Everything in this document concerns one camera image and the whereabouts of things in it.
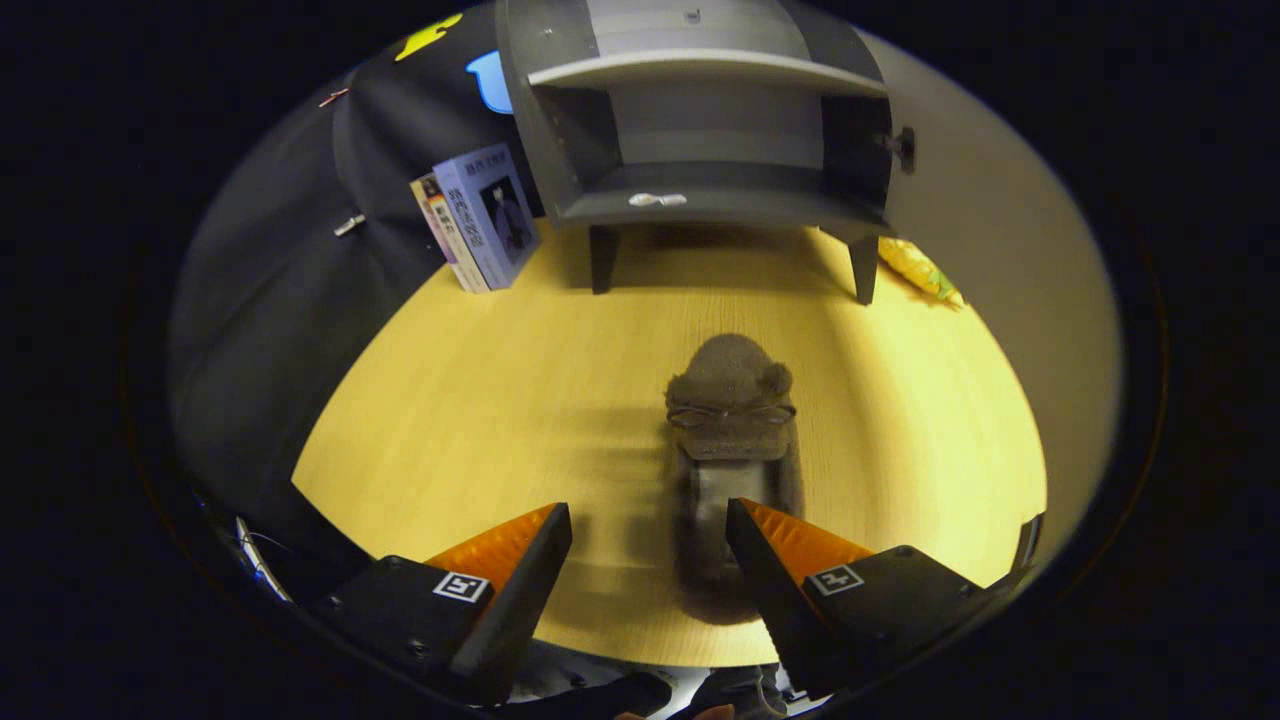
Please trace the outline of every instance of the light wood surface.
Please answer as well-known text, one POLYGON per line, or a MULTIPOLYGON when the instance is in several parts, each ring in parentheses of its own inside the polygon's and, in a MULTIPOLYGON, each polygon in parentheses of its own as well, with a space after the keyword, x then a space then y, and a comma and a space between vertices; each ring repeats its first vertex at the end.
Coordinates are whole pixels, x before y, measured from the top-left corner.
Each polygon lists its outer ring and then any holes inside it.
POLYGON ((1044 461, 974 309, 883 264, 858 305, 846 246, 817 229, 625 231, 593 296, 585 229, 539 232, 511 290, 468 295, 442 268, 316 423, 293 480, 367 552, 426 559, 566 501, 573 547, 535 637, 658 665, 776 660, 763 623, 698 620, 673 582, 663 389, 739 332, 795 375, 809 521, 982 585, 1007 571, 1044 461))

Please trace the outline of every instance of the book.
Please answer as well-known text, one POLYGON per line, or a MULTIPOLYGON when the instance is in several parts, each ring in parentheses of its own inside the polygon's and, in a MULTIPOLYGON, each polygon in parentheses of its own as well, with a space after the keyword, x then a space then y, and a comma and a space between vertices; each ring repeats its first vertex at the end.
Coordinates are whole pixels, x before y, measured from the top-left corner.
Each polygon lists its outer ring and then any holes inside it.
POLYGON ((422 217, 426 218, 426 224, 435 234, 440 252, 444 254, 444 259, 449 263, 449 268, 453 269, 462 288, 467 292, 489 292, 489 286, 484 282, 480 268, 476 266, 471 251, 462 241, 462 234, 453 220, 453 213, 444 200, 444 192, 440 190, 435 173, 417 178, 410 183, 410 188, 413 191, 413 197, 417 199, 422 217))
POLYGON ((488 286, 511 287, 539 245, 511 149, 492 145, 433 170, 488 286))

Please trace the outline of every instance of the metal clip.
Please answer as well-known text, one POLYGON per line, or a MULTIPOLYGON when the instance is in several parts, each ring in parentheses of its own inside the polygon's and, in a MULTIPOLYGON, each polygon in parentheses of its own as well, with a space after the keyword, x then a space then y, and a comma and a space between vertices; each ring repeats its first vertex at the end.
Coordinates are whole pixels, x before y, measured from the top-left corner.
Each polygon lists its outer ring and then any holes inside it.
POLYGON ((365 222, 365 217, 364 215, 356 215, 355 218, 349 218, 346 223, 343 223, 343 224, 333 228, 333 234, 335 234, 338 237, 342 237, 342 236, 347 234, 348 232, 351 232, 352 228, 355 228, 356 225, 358 225, 360 223, 364 223, 364 222, 365 222))
POLYGON ((324 108, 325 105, 328 105, 328 104, 333 102, 334 100, 337 100, 337 99, 342 97, 343 95, 346 95, 346 94, 348 94, 348 92, 351 92, 351 88, 349 88, 349 87, 344 87, 344 88, 339 90, 338 92, 330 92, 330 94, 329 94, 329 99, 328 99, 328 100, 325 100, 324 102, 321 102, 321 104, 316 105, 316 108, 324 108))

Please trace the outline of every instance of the plush ear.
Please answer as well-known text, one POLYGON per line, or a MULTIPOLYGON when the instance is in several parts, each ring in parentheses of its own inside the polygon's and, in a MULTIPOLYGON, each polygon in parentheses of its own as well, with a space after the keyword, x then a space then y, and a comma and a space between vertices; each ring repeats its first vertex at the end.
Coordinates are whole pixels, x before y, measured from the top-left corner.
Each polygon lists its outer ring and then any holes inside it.
POLYGON ((760 389, 769 395, 786 395, 791 389, 791 370, 782 363, 774 363, 760 373, 760 389))

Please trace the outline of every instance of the gray cabinet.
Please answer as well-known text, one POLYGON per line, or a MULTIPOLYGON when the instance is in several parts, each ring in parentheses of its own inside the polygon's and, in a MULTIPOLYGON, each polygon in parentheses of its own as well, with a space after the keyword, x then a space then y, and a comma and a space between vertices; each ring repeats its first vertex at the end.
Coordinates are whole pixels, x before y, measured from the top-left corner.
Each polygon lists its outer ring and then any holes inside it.
POLYGON ((499 0, 521 142, 556 225, 819 225, 870 302, 892 155, 876 63, 849 23, 792 0, 499 0))

